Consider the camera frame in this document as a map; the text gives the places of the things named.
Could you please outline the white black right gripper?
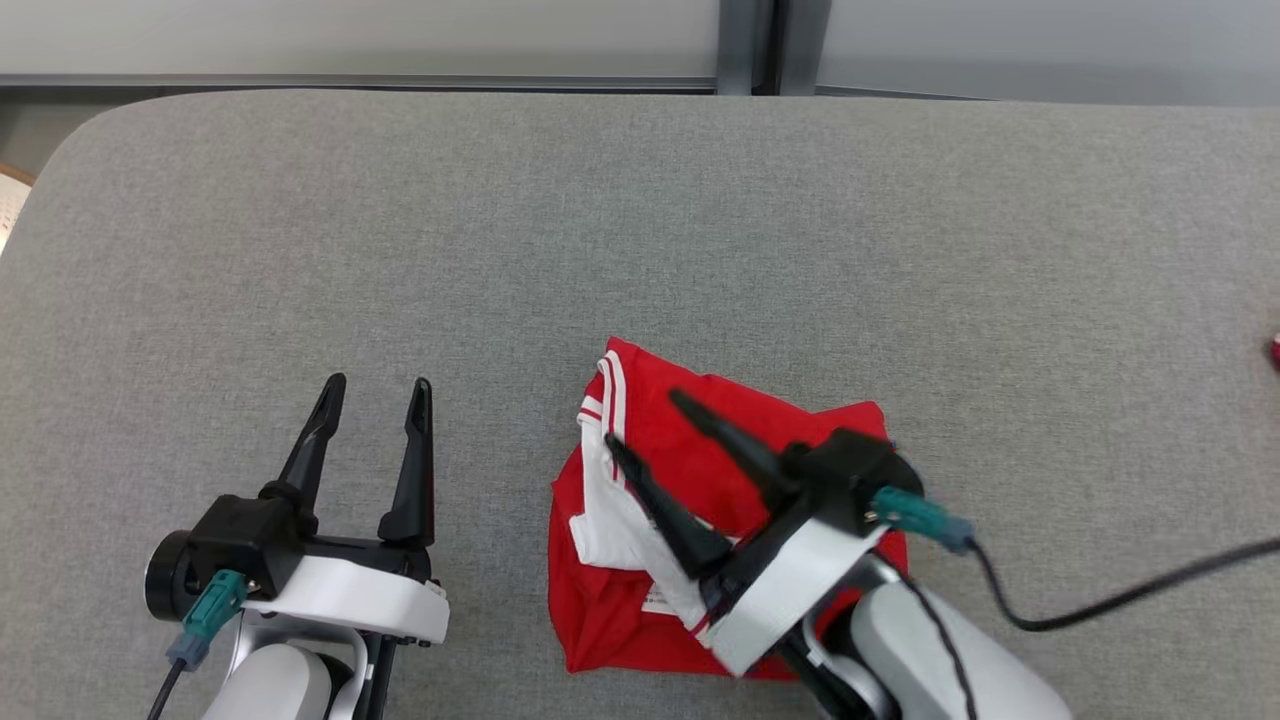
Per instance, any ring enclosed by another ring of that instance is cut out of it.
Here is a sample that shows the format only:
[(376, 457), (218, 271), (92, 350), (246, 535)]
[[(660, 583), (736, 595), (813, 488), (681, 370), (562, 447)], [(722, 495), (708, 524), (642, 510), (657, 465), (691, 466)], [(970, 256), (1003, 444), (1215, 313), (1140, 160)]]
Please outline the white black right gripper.
[[(799, 496), (782, 457), (763, 441), (713, 413), (682, 389), (669, 401), (703, 436), (714, 441), (778, 512)], [(614, 465), (684, 574), (698, 580), (707, 603), (699, 641), (731, 675), (746, 674), (818, 607), (888, 532), (863, 525), (849, 498), (801, 500), (773, 516), (746, 542), (733, 543), (704, 525), (652, 475), (616, 434), (604, 437)]]

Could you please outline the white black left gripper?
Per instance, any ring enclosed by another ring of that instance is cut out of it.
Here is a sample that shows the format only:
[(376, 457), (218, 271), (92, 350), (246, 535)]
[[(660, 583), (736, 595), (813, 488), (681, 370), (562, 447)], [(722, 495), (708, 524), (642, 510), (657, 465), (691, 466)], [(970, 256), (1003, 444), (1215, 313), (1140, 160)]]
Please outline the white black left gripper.
[[(302, 537), (317, 533), (314, 506), (344, 396), (346, 374), (332, 374), (280, 475), (261, 488), (261, 498), (285, 502)], [(392, 506), (378, 527), (384, 543), (329, 536), (307, 539), (283, 589), (270, 600), (251, 594), (244, 610), (411, 642), (445, 641), (451, 606), (433, 579), (425, 550), (435, 541), (435, 473), (433, 387), (422, 377), (413, 383), (404, 433)]]

